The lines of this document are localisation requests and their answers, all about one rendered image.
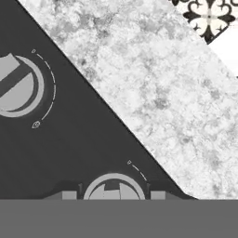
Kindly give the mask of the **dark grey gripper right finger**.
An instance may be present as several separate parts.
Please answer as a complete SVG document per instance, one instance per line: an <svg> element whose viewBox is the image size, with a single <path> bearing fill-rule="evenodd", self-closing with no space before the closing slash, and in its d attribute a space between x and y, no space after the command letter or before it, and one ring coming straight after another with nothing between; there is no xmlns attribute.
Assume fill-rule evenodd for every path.
<svg viewBox="0 0 238 238"><path fill-rule="evenodd" d="M150 200L192 200L190 195L158 182L147 183L147 194Z"/></svg>

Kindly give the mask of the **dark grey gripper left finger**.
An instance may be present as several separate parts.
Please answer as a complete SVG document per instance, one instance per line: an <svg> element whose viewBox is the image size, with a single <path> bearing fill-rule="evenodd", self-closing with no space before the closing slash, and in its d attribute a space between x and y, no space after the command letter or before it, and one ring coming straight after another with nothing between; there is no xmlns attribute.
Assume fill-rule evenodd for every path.
<svg viewBox="0 0 238 238"><path fill-rule="evenodd" d="M64 182L58 184L50 192L43 195L44 199L59 199L59 200L77 200L82 194L83 184L74 182Z"/></svg>

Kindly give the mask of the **grey hob knob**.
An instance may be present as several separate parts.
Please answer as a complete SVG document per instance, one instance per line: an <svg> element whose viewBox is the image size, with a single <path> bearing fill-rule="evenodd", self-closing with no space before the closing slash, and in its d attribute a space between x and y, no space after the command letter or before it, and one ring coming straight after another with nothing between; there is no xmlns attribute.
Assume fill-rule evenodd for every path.
<svg viewBox="0 0 238 238"><path fill-rule="evenodd" d="M31 60L9 53L0 58L0 115L22 117L44 96L44 77Z"/></svg>
<svg viewBox="0 0 238 238"><path fill-rule="evenodd" d="M145 194L131 177L108 173L94 179L86 188L85 200L144 200Z"/></svg>

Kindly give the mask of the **black hob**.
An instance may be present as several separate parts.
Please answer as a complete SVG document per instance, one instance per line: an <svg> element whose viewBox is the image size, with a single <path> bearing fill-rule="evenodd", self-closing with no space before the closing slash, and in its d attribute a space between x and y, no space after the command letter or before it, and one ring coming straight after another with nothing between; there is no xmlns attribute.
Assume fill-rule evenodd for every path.
<svg viewBox="0 0 238 238"><path fill-rule="evenodd" d="M32 112L0 115L0 199L43 199L64 182L82 183L84 198L108 173L134 179L145 199L149 182L183 192L19 0L0 0L0 58L9 53L36 64L45 89Z"/></svg>

